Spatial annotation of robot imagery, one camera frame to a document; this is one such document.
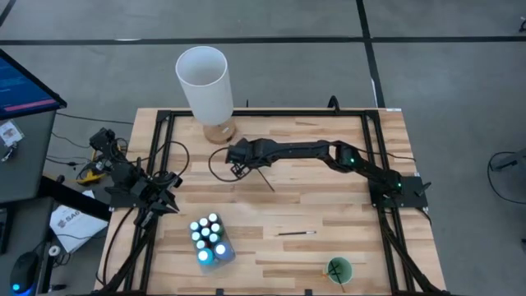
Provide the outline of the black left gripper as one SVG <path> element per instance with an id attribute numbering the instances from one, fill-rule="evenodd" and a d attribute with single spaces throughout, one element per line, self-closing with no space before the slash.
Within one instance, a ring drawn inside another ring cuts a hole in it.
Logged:
<path id="1" fill-rule="evenodd" d="M 179 208 L 171 188 L 178 188 L 182 178 L 174 172 L 166 173 L 160 178 L 140 178 L 133 193 L 138 193 L 137 207 L 141 213 L 134 220 L 135 226 L 147 227 L 152 221 L 165 214 L 177 214 Z"/>

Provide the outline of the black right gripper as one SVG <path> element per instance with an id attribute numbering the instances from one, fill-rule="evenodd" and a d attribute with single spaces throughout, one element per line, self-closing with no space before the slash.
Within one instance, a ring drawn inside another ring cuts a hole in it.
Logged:
<path id="1" fill-rule="evenodd" d="M 228 147 L 225 162 L 245 164 L 249 170 L 258 170 L 258 165 L 271 165 L 274 162 L 271 152 L 274 144 L 274 141 L 265 138 L 253 141 L 242 138 L 235 145 Z"/>

